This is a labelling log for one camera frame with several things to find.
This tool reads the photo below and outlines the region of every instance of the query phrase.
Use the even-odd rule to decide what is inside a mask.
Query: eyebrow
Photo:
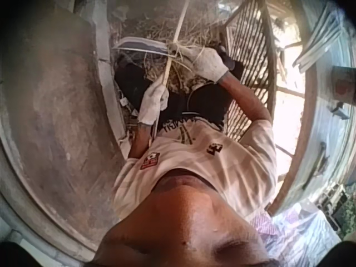
[[[129,239],[126,236],[120,236],[119,238],[112,238],[105,241],[107,245],[124,245],[141,254],[149,254],[149,251],[140,244],[140,242]]]
[[[234,249],[234,248],[238,248],[241,246],[244,246],[246,244],[248,244],[249,242],[247,241],[241,241],[241,240],[230,240],[227,241],[221,245],[219,245],[215,250],[214,253],[216,254],[221,254],[223,253],[225,250],[229,250],[229,249]]]

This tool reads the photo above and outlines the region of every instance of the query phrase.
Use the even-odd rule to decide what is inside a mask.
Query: t-shirt logo
[[[223,149],[223,146],[221,144],[211,144],[209,148],[206,150],[209,154],[215,156],[215,152],[220,153],[220,151]]]
[[[158,164],[158,159],[160,157],[160,153],[152,152],[147,158],[145,158],[144,163],[142,164],[140,170],[144,170],[149,167],[156,166]]]

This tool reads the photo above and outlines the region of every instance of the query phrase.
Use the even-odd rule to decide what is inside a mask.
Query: concrete floor
[[[1,141],[40,209],[95,250],[118,222],[111,189],[124,163],[107,117],[95,35],[79,16],[37,3],[2,41]]]

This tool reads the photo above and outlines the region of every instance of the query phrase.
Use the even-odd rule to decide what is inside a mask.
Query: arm
[[[213,82],[218,82],[235,99],[242,111],[252,120],[267,120],[272,122],[268,110],[254,95],[252,90],[243,86],[224,65],[221,57],[212,48],[192,47],[187,48],[178,44],[171,45],[184,56],[185,65],[189,66],[197,75]]]
[[[129,159],[140,159],[149,148],[151,138],[151,126],[155,123],[160,114],[168,105],[169,93],[162,84],[162,76],[146,90],[137,120],[139,121],[135,132],[131,150],[128,153]]]
[[[151,138],[151,126],[139,123],[135,132],[131,150],[128,153],[129,159],[140,159],[149,148]]]
[[[268,109],[255,96],[251,89],[242,85],[230,72],[224,74],[218,83],[231,94],[247,118],[252,121],[267,120],[272,123]]]

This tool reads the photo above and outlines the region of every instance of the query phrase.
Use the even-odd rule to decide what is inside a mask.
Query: white t-shirt
[[[242,217],[251,220],[272,197],[277,181],[272,125],[254,121],[235,142],[203,118],[166,123],[139,160],[128,159],[115,185],[115,210],[127,217],[173,169],[201,176]]]

